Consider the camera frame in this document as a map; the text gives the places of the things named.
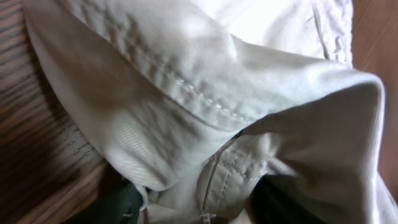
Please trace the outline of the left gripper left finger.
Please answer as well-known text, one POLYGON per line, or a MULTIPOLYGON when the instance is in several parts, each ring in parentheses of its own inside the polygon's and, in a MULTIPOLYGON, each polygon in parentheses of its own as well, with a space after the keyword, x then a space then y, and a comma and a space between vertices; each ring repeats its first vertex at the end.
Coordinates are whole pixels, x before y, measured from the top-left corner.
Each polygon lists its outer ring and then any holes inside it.
POLYGON ((133 184, 104 196, 63 224, 137 224, 143 199, 133 184))

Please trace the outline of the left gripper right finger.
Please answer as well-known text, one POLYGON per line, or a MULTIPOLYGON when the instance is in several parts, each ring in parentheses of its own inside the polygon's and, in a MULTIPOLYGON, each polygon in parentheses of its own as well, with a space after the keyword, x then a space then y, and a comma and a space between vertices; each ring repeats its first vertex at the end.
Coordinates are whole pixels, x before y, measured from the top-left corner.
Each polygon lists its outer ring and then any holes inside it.
POLYGON ((325 224, 272 183, 281 175, 264 176, 251 194, 252 217, 258 224, 325 224))

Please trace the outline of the beige khaki shorts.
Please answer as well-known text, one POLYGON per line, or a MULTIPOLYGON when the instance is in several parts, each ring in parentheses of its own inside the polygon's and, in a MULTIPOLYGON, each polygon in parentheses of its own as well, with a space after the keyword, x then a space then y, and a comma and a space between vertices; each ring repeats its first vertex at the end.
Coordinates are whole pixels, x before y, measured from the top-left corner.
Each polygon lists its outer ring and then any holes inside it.
POLYGON ((85 139, 137 223, 256 223, 264 176, 325 223, 396 223, 377 167, 385 94, 353 68, 351 1, 25 1, 85 139))

